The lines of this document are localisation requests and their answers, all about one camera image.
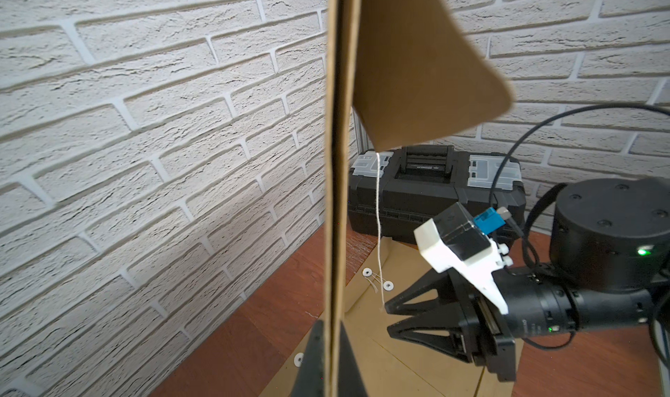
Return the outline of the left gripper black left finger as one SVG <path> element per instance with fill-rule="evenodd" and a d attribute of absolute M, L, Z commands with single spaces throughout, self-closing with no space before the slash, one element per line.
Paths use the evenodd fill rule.
<path fill-rule="evenodd" d="M 312 326 L 291 397 L 324 397 L 324 322 Z"/>

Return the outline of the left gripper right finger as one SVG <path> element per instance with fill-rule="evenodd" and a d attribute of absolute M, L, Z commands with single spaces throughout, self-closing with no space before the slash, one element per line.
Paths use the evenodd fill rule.
<path fill-rule="evenodd" d="M 344 324 L 340 327 L 340 361 L 338 362 L 338 396 L 368 397 L 365 384 L 347 336 Z"/>

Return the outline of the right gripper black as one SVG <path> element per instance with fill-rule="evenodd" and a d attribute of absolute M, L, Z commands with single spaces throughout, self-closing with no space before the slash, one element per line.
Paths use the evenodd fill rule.
<path fill-rule="evenodd" d="M 499 309 L 455 270 L 429 270 L 408 289 L 385 304 L 387 314 L 405 316 L 387 327 L 392 339 L 425 346 L 437 353 L 484 366 L 502 382 L 516 380 L 512 363 L 519 353 L 516 341 L 544 352 L 567 348 L 576 336 L 576 298 L 570 285 L 550 273 L 532 274 L 522 268 L 496 271 L 493 280 L 509 312 Z M 435 292 L 416 303 L 411 300 Z M 475 319 L 467 323 L 462 307 Z M 465 346 L 462 336 L 475 343 Z"/>

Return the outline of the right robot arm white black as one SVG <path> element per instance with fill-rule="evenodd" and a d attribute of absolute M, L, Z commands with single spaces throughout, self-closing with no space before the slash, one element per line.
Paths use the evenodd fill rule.
<path fill-rule="evenodd" d="M 468 170 L 489 205 L 473 216 L 456 203 L 415 230 L 429 271 L 387 301 L 390 337 L 512 382 L 518 340 L 668 330 L 668 179 L 560 183 L 518 224 L 502 203 L 520 182 L 511 156 L 475 156 Z"/>

